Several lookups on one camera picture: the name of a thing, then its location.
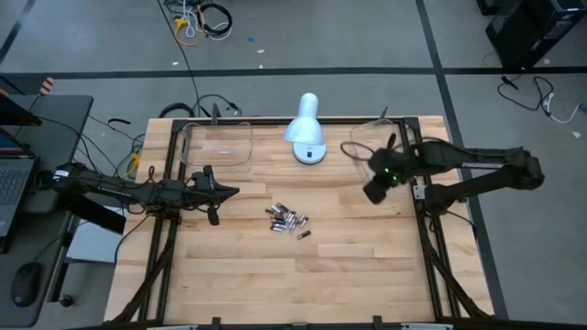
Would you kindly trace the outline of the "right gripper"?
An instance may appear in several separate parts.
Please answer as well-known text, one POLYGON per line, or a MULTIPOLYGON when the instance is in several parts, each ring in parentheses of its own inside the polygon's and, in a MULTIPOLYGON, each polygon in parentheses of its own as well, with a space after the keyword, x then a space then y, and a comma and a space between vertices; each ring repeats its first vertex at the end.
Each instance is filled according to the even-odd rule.
POLYGON ((380 204, 390 188, 407 183, 408 157, 403 152, 397 152, 393 145, 397 138, 392 133, 385 148, 378 148, 368 160, 368 166, 373 171, 371 180, 363 186, 363 191, 373 204, 380 204))

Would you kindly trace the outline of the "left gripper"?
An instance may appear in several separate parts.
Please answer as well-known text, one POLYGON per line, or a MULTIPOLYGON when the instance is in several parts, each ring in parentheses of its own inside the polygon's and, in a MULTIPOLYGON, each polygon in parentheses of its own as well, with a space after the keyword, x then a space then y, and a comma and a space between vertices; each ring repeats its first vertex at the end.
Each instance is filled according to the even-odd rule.
MULTIPOLYGON (((201 171, 213 175, 212 167, 210 165, 204 165, 201 171)), ((212 226, 218 226, 219 215, 217 213, 217 208, 219 203, 224 203, 229 198, 238 194, 239 188, 216 183, 213 191, 201 192, 194 188, 194 182, 191 178, 189 179, 189 182, 193 183, 192 185, 185 186, 185 194, 189 204, 189 209, 206 213, 209 223, 212 226)))

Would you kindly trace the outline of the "clear plastic bin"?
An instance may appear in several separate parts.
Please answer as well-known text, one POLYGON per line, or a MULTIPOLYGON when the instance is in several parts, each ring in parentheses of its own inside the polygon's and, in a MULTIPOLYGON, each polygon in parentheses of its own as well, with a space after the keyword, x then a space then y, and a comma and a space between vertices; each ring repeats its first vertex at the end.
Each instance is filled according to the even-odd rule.
POLYGON ((186 166, 236 168, 252 157, 252 125, 247 122, 227 126, 189 123, 181 133, 180 161, 186 166))
POLYGON ((355 167, 358 170, 360 179, 367 183, 373 176, 367 160, 377 149, 386 149, 392 134, 396 135, 394 146, 400 142, 397 125, 389 119, 377 119, 365 124, 353 127, 349 131, 352 144, 346 146, 345 150, 354 159, 355 167))

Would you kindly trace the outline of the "white desk lamp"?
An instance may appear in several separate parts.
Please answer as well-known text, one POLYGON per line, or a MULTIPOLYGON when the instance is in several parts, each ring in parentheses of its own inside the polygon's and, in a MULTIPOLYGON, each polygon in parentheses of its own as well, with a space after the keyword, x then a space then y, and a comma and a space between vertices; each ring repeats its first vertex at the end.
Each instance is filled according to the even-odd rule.
POLYGON ((288 124, 284 139, 293 144, 293 155, 305 165, 316 165, 327 153, 324 133, 317 120, 318 97, 304 93, 297 116, 288 124))

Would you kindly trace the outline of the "white flat panel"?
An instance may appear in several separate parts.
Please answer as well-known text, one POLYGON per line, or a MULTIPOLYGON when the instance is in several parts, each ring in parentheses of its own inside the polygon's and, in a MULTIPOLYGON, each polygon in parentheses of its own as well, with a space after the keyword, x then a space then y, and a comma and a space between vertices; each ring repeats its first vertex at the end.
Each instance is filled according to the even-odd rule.
POLYGON ((72 237, 66 258, 73 261, 113 264, 116 247, 122 236, 118 232, 82 219, 72 237))

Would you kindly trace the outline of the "grey side desk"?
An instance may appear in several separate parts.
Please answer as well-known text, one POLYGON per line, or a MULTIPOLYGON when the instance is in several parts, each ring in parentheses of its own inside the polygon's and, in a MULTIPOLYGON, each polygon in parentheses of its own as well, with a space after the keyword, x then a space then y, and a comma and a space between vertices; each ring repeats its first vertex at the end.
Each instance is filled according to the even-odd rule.
MULTIPOLYGON (((39 156, 39 168, 54 171, 71 161, 94 99, 88 95, 13 95, 11 99, 43 119, 41 126, 7 130, 17 133, 17 139, 39 156)), ((31 327, 37 322, 55 264, 60 261, 61 244, 55 238, 63 235, 71 220, 70 213, 54 209, 45 214, 21 214, 11 226, 7 252, 0 253, 0 328, 31 327), (12 302, 11 284, 17 270, 30 261, 41 265, 38 296, 30 306, 18 307, 12 302)))

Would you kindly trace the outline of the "black computer tower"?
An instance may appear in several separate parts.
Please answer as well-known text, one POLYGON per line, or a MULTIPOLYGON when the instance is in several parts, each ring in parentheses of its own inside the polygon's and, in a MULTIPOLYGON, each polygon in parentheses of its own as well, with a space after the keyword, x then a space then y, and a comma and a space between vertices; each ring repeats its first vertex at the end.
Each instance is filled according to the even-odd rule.
POLYGON ((533 67, 587 17, 587 0, 503 0, 485 29, 502 67, 533 67))

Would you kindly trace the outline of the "black laptop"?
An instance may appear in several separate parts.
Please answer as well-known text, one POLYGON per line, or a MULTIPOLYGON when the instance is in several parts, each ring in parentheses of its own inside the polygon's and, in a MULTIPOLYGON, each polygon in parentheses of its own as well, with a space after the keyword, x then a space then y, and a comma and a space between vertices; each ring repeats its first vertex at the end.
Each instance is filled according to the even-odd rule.
POLYGON ((37 157, 0 127, 0 238, 9 236, 37 157))

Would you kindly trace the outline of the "black computer mouse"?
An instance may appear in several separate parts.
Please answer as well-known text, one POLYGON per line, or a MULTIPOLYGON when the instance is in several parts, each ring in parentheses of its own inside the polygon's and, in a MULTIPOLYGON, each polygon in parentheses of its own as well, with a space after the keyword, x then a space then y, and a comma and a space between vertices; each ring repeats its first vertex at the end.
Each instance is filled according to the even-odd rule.
POLYGON ((17 307, 29 307, 37 300, 42 266, 38 262, 22 265, 11 284, 11 299, 17 307))

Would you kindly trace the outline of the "black aluminium table frame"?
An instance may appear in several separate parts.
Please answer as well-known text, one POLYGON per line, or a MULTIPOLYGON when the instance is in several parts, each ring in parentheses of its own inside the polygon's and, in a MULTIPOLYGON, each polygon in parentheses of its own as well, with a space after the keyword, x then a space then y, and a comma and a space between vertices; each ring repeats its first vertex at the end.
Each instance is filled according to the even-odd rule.
POLYGON ((167 325, 319 330, 399 328, 448 315, 441 277, 427 272, 412 190, 403 185, 372 204, 352 160, 339 149, 349 131, 370 117, 330 117, 323 126, 327 157, 315 166, 294 159, 286 121, 245 118, 252 157, 236 168, 215 167, 240 192, 220 208, 221 223, 199 212, 183 215, 166 284, 167 325), (277 203, 295 212, 295 230, 265 213, 277 203), (307 214, 304 227, 301 214, 307 214), (271 230, 283 228, 282 232, 271 230), (306 230, 311 235, 297 236, 306 230))

